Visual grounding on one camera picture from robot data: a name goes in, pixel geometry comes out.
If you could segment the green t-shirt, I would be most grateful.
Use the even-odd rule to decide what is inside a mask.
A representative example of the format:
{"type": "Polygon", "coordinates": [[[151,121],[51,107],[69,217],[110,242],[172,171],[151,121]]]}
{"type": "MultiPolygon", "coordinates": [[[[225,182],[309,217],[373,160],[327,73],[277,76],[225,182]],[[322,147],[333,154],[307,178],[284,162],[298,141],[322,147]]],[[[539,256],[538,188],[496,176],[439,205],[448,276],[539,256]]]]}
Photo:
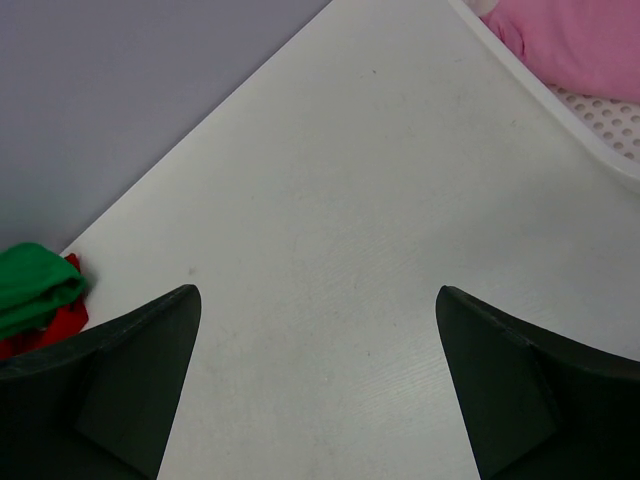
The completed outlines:
{"type": "Polygon", "coordinates": [[[47,327],[57,310],[81,298],[87,280],[68,259],[36,243],[1,253],[1,338],[47,327]]]}

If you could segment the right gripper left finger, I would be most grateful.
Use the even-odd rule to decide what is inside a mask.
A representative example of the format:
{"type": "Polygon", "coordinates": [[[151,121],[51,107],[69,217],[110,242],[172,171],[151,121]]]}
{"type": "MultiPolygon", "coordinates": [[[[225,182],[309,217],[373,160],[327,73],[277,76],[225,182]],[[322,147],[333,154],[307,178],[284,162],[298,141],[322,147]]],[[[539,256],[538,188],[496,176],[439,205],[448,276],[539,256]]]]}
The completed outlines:
{"type": "Polygon", "coordinates": [[[155,479],[202,300],[183,285],[1,363],[4,479],[155,479]]]}

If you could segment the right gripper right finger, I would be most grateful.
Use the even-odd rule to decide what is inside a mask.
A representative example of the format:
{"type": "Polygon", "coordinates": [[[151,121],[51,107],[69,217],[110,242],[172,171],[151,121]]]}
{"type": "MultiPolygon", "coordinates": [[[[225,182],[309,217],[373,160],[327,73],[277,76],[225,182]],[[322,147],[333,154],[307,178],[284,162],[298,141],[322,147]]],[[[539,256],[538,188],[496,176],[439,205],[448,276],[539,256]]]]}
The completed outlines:
{"type": "Polygon", "coordinates": [[[452,286],[435,313],[481,478],[638,478],[638,362],[452,286]]]}

